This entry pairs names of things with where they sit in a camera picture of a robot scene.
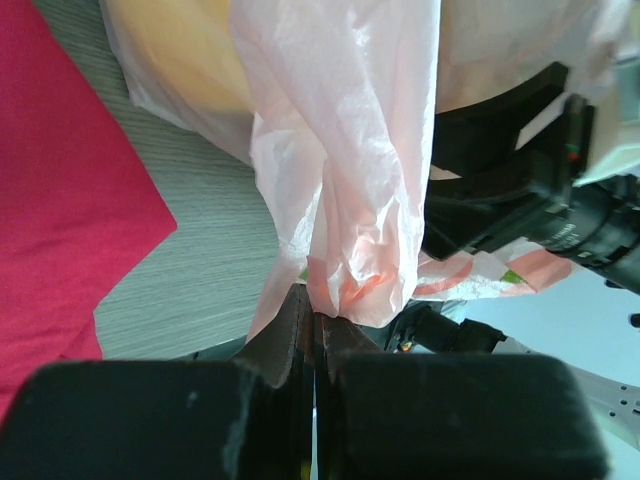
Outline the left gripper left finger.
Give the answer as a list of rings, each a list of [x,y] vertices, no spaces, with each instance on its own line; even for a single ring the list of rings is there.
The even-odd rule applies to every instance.
[[[47,365],[1,426],[5,479],[306,479],[312,311],[304,286],[225,361]]]

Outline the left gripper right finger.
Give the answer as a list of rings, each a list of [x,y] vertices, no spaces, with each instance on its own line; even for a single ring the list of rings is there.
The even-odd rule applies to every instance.
[[[393,354],[314,319],[323,479],[603,479],[574,375],[544,355]]]

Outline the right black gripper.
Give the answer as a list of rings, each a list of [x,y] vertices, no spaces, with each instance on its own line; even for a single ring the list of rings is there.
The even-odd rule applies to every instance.
[[[577,94],[523,146],[521,130],[565,90],[553,62],[491,99],[435,116],[432,163],[454,173],[427,189],[422,249],[437,260],[495,252],[524,237],[639,291],[639,181],[580,185],[595,157],[598,110]]]

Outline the pink plastic bag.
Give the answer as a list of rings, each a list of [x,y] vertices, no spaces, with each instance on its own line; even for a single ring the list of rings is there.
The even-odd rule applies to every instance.
[[[437,113],[558,60],[597,97],[628,1],[105,1],[132,102],[252,166],[279,254],[250,334],[305,280],[313,308],[383,327],[412,299],[536,293],[574,264],[515,240],[419,250]]]

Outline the red cloth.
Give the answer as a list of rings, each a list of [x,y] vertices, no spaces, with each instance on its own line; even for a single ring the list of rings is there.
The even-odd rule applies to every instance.
[[[94,313],[176,229],[117,121],[30,1],[1,5],[1,404],[97,360]]]

